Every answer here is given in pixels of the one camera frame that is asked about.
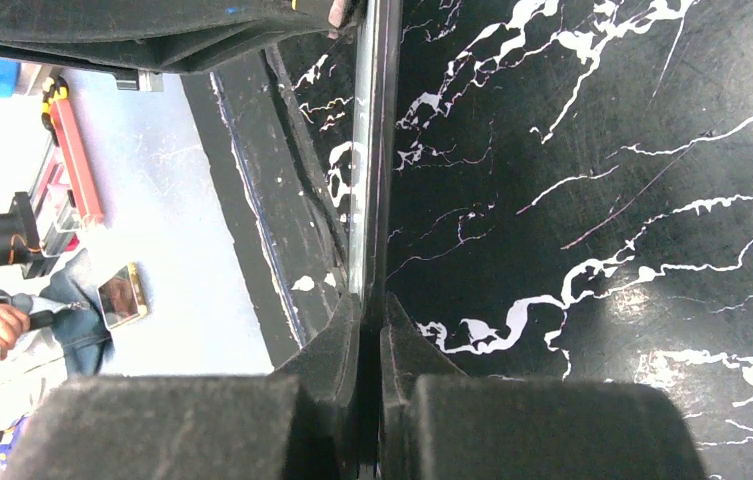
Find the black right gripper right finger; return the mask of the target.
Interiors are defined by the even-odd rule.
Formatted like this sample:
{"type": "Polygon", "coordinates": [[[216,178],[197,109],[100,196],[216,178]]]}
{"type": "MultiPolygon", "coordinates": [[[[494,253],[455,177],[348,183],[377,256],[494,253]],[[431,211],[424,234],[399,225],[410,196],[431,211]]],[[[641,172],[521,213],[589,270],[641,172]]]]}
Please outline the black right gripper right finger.
{"type": "Polygon", "coordinates": [[[380,333],[385,479],[702,479],[680,411],[633,383],[466,375],[388,296],[380,333]]]}

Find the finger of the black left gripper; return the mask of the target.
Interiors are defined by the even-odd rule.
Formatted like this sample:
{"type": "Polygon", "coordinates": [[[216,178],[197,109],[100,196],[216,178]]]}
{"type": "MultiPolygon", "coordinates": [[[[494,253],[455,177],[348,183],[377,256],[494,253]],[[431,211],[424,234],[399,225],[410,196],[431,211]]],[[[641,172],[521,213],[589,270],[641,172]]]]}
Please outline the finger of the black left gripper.
{"type": "Polygon", "coordinates": [[[292,37],[336,33],[291,0],[0,0],[0,57],[193,74],[292,37]]]}

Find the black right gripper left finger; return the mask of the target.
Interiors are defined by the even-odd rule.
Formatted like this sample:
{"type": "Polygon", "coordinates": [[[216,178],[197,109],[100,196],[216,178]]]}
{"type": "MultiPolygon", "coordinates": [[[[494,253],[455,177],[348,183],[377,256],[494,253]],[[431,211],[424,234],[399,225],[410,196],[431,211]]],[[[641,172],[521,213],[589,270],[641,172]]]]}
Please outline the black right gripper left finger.
{"type": "Polygon", "coordinates": [[[96,376],[55,390],[15,447],[9,479],[352,479],[361,313],[266,376],[96,376]]]}

